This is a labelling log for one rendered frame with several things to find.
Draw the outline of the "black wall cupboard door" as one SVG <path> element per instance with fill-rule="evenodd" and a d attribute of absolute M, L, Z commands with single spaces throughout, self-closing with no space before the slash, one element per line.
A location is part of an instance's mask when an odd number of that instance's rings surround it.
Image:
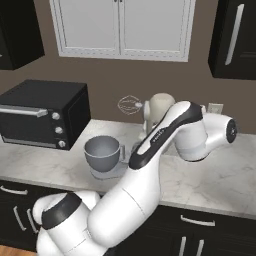
<path fill-rule="evenodd" d="M 237 7 L 245 4 L 231 64 L 225 65 Z M 208 65 L 214 78 L 256 80 L 256 0 L 218 0 Z"/>

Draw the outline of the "black drawer front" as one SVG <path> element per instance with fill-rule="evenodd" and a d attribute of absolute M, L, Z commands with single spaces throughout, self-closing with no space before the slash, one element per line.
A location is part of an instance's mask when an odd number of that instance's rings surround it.
<path fill-rule="evenodd" d="M 4 186 L 8 189 L 13 190 L 27 190 L 27 195 L 15 195 L 6 193 L 0 190 L 0 198 L 1 199 L 10 199 L 10 200 L 29 200 L 33 202 L 35 199 L 38 199 L 43 196 L 57 194 L 57 193 L 66 193 L 66 190 L 58 189 L 58 188 L 50 188 L 50 187 L 43 187 L 19 182 L 12 182 L 6 180 L 0 180 L 0 186 Z"/>
<path fill-rule="evenodd" d="M 180 215 L 199 221 L 215 221 L 215 227 L 199 226 L 180 219 Z M 150 217 L 150 221 L 157 226 L 184 227 L 200 231 L 215 232 L 225 235 L 237 235 L 256 238 L 256 220 L 227 216 L 215 213 L 188 210 L 177 207 L 159 205 Z"/>

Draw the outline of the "white wall cupboard door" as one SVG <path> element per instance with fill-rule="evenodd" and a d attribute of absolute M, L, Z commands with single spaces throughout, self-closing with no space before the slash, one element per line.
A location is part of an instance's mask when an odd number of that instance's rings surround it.
<path fill-rule="evenodd" d="M 118 0 L 49 1 L 61 57 L 119 57 Z"/>
<path fill-rule="evenodd" d="M 187 62 L 196 0 L 119 0 L 124 59 Z"/>

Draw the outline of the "black wall cupboard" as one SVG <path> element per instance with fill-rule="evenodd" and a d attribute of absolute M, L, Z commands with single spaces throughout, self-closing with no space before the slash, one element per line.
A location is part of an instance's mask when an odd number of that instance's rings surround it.
<path fill-rule="evenodd" d="M 0 0 L 0 70 L 15 70 L 44 55 L 34 0 Z"/>

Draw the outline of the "black base cupboard door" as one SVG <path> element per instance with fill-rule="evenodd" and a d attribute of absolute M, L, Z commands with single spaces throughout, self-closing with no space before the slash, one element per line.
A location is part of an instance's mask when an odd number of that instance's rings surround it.
<path fill-rule="evenodd" d="M 32 207 L 30 205 L 26 205 L 25 206 L 25 220 L 26 220 L 26 224 L 27 224 L 27 226 L 26 226 L 27 243 L 29 245 L 29 248 L 32 251 L 36 251 L 36 243 L 37 243 L 37 238 L 38 238 L 39 232 L 37 234 L 35 234 L 30 226 L 30 223 L 29 223 L 29 220 L 27 217 L 27 212 L 26 212 L 26 210 L 28 208 L 31 209 L 31 213 L 32 213 Z M 40 231 L 41 225 L 35 221 L 34 217 L 33 217 L 33 221 L 34 221 L 34 224 L 35 224 L 37 230 Z"/>
<path fill-rule="evenodd" d="M 13 208 L 11 203 L 0 201 L 0 244 L 21 248 L 26 228 Z"/>
<path fill-rule="evenodd" d="M 117 246 L 115 256 L 179 256 L 181 238 L 187 237 L 183 256 L 189 254 L 193 234 L 184 228 L 140 227 Z"/>
<path fill-rule="evenodd" d="M 196 256 L 200 239 L 205 241 L 201 256 L 256 256 L 256 238 L 221 234 L 195 235 L 191 256 Z"/>

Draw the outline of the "black toaster oven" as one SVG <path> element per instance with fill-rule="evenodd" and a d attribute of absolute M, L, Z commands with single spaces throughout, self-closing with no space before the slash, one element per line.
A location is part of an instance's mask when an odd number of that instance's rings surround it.
<path fill-rule="evenodd" d="M 70 150 L 91 119 L 86 83 L 25 80 L 0 95 L 0 105 L 47 109 L 46 116 L 0 113 L 0 136 L 13 143 Z M 60 114 L 59 120 L 52 113 Z M 55 133 L 61 127 L 62 134 Z M 66 142 L 60 148 L 58 142 Z"/>

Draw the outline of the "white wall outlet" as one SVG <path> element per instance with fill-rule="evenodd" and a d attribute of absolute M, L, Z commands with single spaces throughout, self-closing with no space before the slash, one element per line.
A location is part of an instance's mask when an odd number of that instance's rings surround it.
<path fill-rule="evenodd" d="M 209 103 L 208 104 L 208 113 L 221 114 L 223 110 L 223 104 L 219 103 Z"/>

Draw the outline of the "grey mixing bowl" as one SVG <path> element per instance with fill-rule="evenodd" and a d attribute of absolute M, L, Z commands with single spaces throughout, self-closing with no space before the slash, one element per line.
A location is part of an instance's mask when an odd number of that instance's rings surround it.
<path fill-rule="evenodd" d="M 111 171 L 125 160 L 125 146 L 107 135 L 89 139 L 84 145 L 84 153 L 89 166 L 100 173 Z"/>

